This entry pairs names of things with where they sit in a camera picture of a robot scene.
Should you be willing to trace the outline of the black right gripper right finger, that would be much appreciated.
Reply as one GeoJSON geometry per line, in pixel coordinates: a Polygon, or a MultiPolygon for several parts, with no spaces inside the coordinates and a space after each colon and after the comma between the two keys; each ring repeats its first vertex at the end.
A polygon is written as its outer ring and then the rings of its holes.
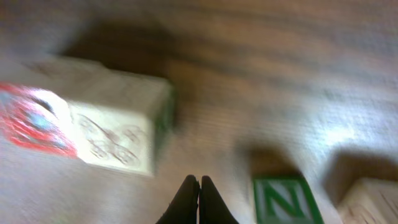
{"type": "Polygon", "coordinates": [[[207,175],[201,178],[199,224],[238,224],[212,179],[207,175]]]}

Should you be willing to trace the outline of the red I wooden block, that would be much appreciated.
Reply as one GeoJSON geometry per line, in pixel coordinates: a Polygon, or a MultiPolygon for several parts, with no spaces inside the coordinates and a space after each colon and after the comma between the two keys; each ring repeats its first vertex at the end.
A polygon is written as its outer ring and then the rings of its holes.
{"type": "Polygon", "coordinates": [[[397,224],[397,182],[359,179],[337,211],[344,224],[397,224]]]}

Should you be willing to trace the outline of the red circle wooden block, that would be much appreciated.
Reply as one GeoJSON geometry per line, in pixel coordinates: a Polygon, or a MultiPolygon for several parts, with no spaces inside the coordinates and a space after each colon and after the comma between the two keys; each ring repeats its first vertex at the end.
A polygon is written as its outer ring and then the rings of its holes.
{"type": "Polygon", "coordinates": [[[1,135],[11,144],[76,159],[67,102],[47,75],[1,58],[1,135]]]}

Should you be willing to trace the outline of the red bordered wooden block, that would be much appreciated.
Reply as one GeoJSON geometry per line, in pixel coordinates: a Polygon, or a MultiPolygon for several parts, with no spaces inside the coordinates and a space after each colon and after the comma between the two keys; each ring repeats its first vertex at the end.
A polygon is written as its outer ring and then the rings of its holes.
{"type": "Polygon", "coordinates": [[[324,224],[311,188],[302,176],[265,176],[252,180],[256,222],[324,224]]]}

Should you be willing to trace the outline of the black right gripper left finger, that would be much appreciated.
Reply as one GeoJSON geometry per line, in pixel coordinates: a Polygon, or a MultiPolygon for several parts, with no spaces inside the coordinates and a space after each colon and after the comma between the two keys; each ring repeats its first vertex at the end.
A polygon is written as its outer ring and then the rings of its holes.
{"type": "Polygon", "coordinates": [[[196,224],[199,193],[200,184],[196,177],[186,176],[156,224],[196,224]]]}

